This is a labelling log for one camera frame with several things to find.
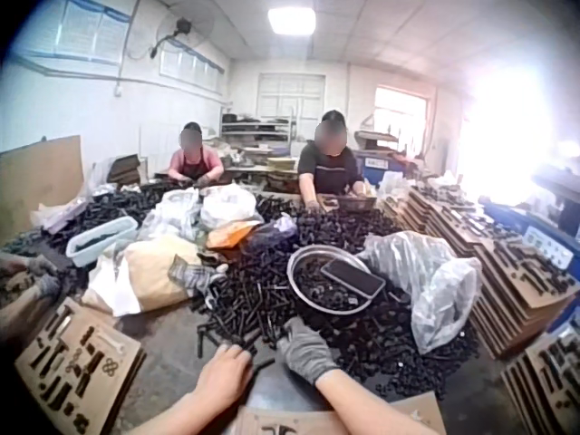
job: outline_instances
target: shelf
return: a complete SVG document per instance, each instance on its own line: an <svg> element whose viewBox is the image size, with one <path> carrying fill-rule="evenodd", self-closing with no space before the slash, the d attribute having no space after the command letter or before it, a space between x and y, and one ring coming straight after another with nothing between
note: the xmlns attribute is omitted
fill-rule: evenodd
<svg viewBox="0 0 580 435"><path fill-rule="evenodd" d="M287 131L222 131L222 136L288 136Z"/></svg>
<svg viewBox="0 0 580 435"><path fill-rule="evenodd" d="M289 122L224 122L222 127L248 127L248 126L274 126L274 127L289 127Z"/></svg>

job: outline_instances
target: clear plastic bag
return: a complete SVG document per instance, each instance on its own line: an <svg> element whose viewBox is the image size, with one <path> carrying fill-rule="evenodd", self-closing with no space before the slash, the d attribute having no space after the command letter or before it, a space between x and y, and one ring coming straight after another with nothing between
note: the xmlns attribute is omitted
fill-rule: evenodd
<svg viewBox="0 0 580 435"><path fill-rule="evenodd" d="M212 190L203 200L201 222L208 229L223 227L230 222L254 218L256 198L237 184Z"/></svg>
<svg viewBox="0 0 580 435"><path fill-rule="evenodd" d="M255 254L274 247L298 231L295 221L286 213L282 217L255 229L242 242L244 254Z"/></svg>
<svg viewBox="0 0 580 435"><path fill-rule="evenodd" d="M402 231L370 235L359 258L411 296L411 329L421 354L461 330L481 288L481 263L456 258L442 238Z"/></svg>
<svg viewBox="0 0 580 435"><path fill-rule="evenodd" d="M145 217L139 240L152 240L166 234L195 241L198 236L196 222L201 205L196 188L172 190L163 195L161 202Z"/></svg>

